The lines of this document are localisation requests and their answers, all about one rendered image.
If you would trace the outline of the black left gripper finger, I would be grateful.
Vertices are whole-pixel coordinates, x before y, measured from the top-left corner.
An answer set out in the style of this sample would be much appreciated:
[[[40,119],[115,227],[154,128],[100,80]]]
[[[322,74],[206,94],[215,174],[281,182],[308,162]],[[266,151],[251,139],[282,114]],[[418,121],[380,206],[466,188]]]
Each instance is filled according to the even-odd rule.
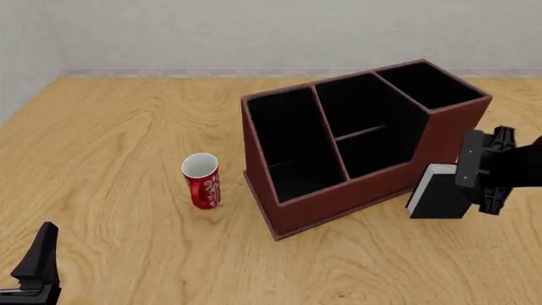
[[[20,284],[60,284],[56,249],[58,227],[45,222],[36,234],[26,255],[12,271]]]

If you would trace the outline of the flat plate on black stalk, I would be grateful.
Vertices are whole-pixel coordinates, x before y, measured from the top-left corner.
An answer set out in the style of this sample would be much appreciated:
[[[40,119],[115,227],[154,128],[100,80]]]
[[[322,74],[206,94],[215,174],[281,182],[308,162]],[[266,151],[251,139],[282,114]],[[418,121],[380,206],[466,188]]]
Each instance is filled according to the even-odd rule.
[[[485,137],[480,130],[468,131],[463,137],[456,164],[456,185],[474,188],[480,175],[489,174],[489,170],[482,167]]]

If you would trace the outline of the black book with white pages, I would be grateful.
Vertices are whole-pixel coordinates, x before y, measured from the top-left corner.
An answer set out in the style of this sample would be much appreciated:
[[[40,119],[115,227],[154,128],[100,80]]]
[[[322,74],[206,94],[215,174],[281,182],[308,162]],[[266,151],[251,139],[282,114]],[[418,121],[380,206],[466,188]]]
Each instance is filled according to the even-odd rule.
[[[411,219],[460,219],[471,207],[456,185],[456,164],[428,164],[410,196]]]

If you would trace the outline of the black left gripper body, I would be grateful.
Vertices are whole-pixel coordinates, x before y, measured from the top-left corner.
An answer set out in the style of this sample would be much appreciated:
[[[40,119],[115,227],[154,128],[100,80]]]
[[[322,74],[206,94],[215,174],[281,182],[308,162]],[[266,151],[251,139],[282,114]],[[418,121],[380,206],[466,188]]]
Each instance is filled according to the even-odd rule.
[[[0,288],[0,305],[57,305],[60,281],[20,281],[16,288]]]

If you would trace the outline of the red mug with white pattern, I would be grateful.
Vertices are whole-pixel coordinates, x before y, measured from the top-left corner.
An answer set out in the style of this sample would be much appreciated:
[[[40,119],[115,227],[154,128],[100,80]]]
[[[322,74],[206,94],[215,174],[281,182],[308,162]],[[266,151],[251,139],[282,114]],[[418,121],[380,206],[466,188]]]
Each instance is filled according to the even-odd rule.
[[[220,204],[218,160],[212,154],[192,154],[181,165],[182,175],[190,189],[191,202],[201,210],[210,210]]]

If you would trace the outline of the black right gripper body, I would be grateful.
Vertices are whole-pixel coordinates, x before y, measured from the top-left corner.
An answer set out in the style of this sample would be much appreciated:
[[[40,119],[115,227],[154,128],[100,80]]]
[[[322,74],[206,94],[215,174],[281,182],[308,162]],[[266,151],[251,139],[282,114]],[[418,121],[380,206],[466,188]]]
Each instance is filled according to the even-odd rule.
[[[494,128],[493,134],[484,134],[482,154],[478,167],[478,186],[482,194],[479,212],[499,215],[505,200],[512,192],[511,187],[495,186],[491,179],[504,163],[499,157],[516,147],[514,129],[507,126]]]

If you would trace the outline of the red-brown desk caddy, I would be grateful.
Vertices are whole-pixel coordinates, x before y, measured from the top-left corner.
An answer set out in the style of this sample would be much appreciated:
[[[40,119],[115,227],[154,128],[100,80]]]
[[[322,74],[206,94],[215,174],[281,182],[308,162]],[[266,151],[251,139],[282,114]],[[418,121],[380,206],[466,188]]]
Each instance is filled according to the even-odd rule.
[[[491,100],[424,59],[244,96],[246,182],[274,239],[293,236],[455,162]]]

